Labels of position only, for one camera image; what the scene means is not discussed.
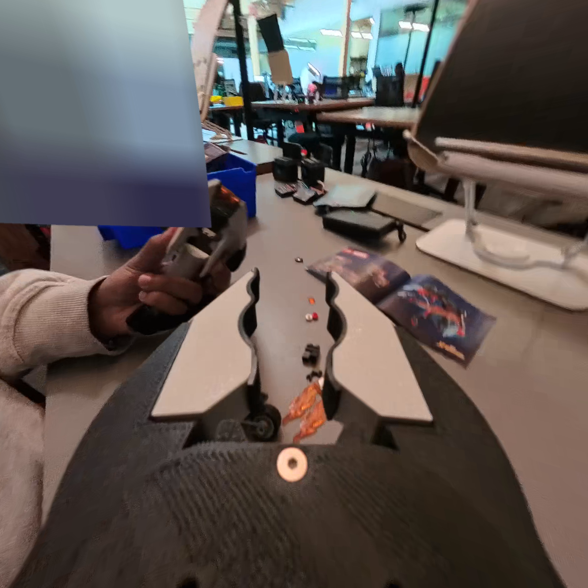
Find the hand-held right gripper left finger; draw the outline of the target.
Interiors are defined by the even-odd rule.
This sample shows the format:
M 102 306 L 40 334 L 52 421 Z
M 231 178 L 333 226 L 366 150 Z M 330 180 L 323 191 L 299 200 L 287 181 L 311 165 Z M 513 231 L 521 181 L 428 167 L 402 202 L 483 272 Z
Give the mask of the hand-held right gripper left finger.
M 252 269 L 190 321 L 151 411 L 155 421 L 240 419 L 261 401 L 251 337 L 260 273 Z

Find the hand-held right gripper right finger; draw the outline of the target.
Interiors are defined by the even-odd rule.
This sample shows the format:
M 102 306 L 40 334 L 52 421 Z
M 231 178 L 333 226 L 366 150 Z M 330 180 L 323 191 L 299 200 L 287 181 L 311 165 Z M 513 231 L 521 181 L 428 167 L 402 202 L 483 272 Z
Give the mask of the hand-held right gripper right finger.
M 328 273 L 322 404 L 341 423 L 432 423 L 393 323 L 340 275 Z

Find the person's left forearm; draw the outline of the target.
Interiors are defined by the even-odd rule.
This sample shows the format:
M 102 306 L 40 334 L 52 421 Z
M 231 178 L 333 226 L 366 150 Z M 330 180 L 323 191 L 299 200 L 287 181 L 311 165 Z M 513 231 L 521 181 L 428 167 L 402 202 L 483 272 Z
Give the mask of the person's left forearm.
M 1 378 L 16 379 L 61 359 L 128 349 L 133 335 L 100 334 L 92 326 L 91 295 L 105 280 L 34 269 L 1 276 Z

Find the lego instruction booklet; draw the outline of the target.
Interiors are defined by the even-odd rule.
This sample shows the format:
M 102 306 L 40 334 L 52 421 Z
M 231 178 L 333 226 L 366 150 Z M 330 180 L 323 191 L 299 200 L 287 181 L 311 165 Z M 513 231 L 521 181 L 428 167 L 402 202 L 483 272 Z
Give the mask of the lego instruction booklet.
M 432 275 L 410 276 L 379 254 L 347 247 L 308 265 L 322 282 L 336 273 L 420 343 L 467 367 L 496 318 Z

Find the orange flame lego wheel assembly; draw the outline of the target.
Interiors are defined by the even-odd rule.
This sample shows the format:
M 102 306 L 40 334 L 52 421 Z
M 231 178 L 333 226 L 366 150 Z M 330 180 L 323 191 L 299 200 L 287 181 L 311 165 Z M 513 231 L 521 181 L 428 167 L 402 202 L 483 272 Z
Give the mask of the orange flame lego wheel assembly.
M 238 421 L 245 434 L 257 442 L 275 441 L 283 425 L 297 421 L 298 433 L 293 442 L 313 436 L 327 421 L 322 397 L 323 379 L 315 379 L 295 397 L 289 405 L 286 415 L 270 404 L 262 404 L 252 410 L 244 419 Z

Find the person's left hand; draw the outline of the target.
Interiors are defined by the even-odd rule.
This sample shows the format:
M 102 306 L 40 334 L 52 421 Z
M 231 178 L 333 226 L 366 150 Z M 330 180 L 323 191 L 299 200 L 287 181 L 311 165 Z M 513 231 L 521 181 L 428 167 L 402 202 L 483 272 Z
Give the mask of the person's left hand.
M 130 334 L 128 317 L 141 305 L 181 315 L 202 299 L 202 288 L 183 277 L 166 276 L 162 261 L 178 228 L 151 237 L 129 261 L 97 283 L 88 297 L 89 327 L 102 342 Z

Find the blue plastic bin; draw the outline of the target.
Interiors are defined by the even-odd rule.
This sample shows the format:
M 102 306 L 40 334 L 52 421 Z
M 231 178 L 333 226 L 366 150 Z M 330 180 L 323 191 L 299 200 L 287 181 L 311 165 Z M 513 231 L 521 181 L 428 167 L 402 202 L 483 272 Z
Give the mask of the blue plastic bin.
M 248 218 L 256 217 L 256 164 L 232 153 L 212 164 L 208 180 L 218 179 L 246 204 Z M 114 241 L 121 249 L 142 247 L 148 239 L 165 231 L 157 226 L 108 226 L 99 225 L 98 231 L 104 241 Z

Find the grey flat pouch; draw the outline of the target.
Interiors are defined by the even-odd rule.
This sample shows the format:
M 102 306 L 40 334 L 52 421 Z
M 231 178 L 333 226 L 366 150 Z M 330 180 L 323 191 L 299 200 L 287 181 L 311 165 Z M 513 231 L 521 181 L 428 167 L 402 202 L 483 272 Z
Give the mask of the grey flat pouch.
M 370 187 L 337 185 L 313 202 L 313 207 L 319 214 L 337 209 L 364 210 L 371 206 L 376 194 Z

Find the black steel column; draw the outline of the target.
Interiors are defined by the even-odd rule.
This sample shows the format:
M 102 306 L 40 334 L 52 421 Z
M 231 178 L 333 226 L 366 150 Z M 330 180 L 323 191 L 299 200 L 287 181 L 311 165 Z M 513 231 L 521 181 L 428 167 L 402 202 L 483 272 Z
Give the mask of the black steel column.
M 249 80 L 247 74 L 243 14 L 240 8 L 240 1 L 230 1 L 230 3 L 233 8 L 233 18 L 235 23 L 236 50 L 238 54 L 240 78 L 242 85 L 243 117 L 246 125 L 246 135 L 247 140 L 254 141 L 254 121 L 251 93 L 249 92 Z

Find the black zip case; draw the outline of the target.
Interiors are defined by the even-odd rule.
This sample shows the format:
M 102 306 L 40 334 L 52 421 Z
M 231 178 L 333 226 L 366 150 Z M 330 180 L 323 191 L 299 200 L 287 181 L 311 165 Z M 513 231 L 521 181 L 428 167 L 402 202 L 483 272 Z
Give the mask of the black zip case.
M 333 210 L 322 217 L 322 225 L 328 231 L 372 245 L 382 242 L 393 232 L 397 233 L 400 243 L 407 239 L 401 221 L 373 210 Z

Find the wooden work table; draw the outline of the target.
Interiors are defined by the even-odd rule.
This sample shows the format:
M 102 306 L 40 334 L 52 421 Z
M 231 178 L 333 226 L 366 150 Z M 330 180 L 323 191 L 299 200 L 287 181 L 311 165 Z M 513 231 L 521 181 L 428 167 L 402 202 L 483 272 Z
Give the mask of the wooden work table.
M 420 108 L 412 107 L 361 107 L 317 115 L 317 122 L 328 125 L 371 125 L 384 129 L 411 129 L 418 122 Z
M 251 102 L 251 107 L 263 119 L 275 124 L 276 140 L 279 146 L 284 139 L 284 122 L 302 122 L 315 124 L 318 115 L 331 112 L 348 112 L 362 107 L 371 107 L 374 98 L 346 98 L 319 100 L 316 104 L 299 104 L 293 100 L 261 100 Z

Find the plywood cutout board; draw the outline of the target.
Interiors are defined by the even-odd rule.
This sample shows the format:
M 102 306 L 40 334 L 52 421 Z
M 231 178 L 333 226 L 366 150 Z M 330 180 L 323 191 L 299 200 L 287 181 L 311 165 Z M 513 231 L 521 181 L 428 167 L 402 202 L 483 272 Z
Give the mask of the plywood cutout board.
M 190 42 L 203 139 L 206 143 L 224 145 L 225 148 L 239 140 L 240 136 L 233 135 L 230 130 L 211 122 L 208 114 L 217 78 L 217 55 L 213 48 L 227 5 L 228 1 L 206 1 L 198 17 L 193 21 Z

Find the white monitor stand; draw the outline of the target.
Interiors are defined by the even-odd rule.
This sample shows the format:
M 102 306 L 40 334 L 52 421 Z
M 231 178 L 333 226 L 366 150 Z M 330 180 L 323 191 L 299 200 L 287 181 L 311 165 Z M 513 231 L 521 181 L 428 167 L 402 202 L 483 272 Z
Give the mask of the white monitor stand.
M 474 180 L 465 180 L 464 219 L 449 219 L 416 242 L 424 254 L 572 312 L 587 311 L 587 238 L 568 247 L 482 223 Z

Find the black brown cardboard sheet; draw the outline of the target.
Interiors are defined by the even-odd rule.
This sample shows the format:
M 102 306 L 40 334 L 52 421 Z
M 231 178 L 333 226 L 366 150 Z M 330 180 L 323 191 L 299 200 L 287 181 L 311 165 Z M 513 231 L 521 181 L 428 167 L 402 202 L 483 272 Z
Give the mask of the black brown cardboard sheet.
M 278 86 L 293 83 L 292 69 L 285 49 L 278 18 L 275 13 L 257 20 L 259 31 L 268 53 L 269 70 L 272 81 Z

